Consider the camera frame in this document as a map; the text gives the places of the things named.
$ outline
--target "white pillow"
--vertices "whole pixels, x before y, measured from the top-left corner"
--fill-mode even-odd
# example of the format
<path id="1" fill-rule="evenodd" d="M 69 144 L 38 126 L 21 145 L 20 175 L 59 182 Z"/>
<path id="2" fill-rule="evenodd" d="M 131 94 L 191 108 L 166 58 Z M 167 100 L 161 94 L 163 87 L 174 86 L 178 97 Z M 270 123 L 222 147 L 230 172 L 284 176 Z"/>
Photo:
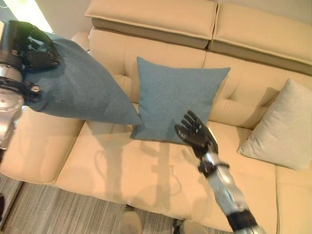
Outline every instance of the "white pillow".
<path id="1" fill-rule="evenodd" d="M 287 80 L 238 153 L 301 170 L 312 159 L 312 95 Z"/>

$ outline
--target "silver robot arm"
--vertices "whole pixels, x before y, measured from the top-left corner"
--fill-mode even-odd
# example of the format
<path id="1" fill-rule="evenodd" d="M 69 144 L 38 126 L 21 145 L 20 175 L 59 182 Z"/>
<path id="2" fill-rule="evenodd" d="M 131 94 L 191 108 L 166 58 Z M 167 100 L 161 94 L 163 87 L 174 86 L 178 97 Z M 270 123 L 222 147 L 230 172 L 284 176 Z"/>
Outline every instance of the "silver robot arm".
<path id="1" fill-rule="evenodd" d="M 212 131 L 192 112 L 176 125 L 179 137 L 188 143 L 201 161 L 198 170 L 207 178 L 217 204 L 235 234 L 265 234 L 249 210 L 246 199 L 230 174 L 229 165 L 218 156 L 218 144 Z"/>
<path id="2" fill-rule="evenodd" d="M 37 51 L 42 45 L 46 50 Z M 58 63 L 53 42 L 37 27 L 15 20 L 0 21 L 0 162 L 24 103 L 40 96 L 39 86 L 24 82 L 23 74 L 50 69 Z"/>

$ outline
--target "leather sofa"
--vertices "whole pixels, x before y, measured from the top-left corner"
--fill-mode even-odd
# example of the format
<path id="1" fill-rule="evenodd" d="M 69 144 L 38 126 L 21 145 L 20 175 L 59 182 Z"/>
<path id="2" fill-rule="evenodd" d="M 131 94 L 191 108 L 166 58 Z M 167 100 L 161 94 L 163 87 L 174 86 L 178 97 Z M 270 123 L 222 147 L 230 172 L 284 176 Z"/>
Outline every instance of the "leather sofa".
<path id="1" fill-rule="evenodd" d="M 230 67 L 207 125 L 268 234 L 312 232 L 312 167 L 295 171 L 238 154 L 286 80 L 312 89 L 312 27 L 209 0 L 92 0 L 90 33 L 73 38 L 139 101 L 136 57 L 172 67 Z M 129 138 L 133 126 L 25 108 L 0 171 L 30 183 L 129 204 L 231 231 L 191 148 Z"/>

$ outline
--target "light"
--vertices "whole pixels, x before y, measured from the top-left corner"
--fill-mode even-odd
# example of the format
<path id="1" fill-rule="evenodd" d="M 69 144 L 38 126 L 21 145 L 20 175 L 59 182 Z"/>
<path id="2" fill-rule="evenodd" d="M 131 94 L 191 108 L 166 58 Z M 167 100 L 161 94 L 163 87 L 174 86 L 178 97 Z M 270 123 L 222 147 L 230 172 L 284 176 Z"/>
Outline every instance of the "light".
<path id="1" fill-rule="evenodd" d="M 53 32 L 35 0 L 4 0 L 4 2 L 19 21 L 29 22 L 44 32 Z"/>

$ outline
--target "blue cushion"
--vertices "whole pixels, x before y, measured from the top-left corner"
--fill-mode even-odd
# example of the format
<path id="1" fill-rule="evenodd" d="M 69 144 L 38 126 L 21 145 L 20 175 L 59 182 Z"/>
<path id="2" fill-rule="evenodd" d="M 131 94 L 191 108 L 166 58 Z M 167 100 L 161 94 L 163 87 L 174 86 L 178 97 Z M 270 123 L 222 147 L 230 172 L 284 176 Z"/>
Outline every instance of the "blue cushion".
<path id="1" fill-rule="evenodd" d="M 42 90 L 39 101 L 26 103 L 30 108 L 59 117 L 142 123 L 129 98 L 101 64 L 75 42 L 49 36 L 60 55 L 60 64 L 53 70 L 26 74 L 25 80 Z"/>
<path id="2" fill-rule="evenodd" d="M 207 122 L 213 99 L 229 68 L 171 68 L 137 58 L 140 78 L 139 115 L 143 124 L 131 138 L 182 143 L 174 125 L 192 110 Z"/>

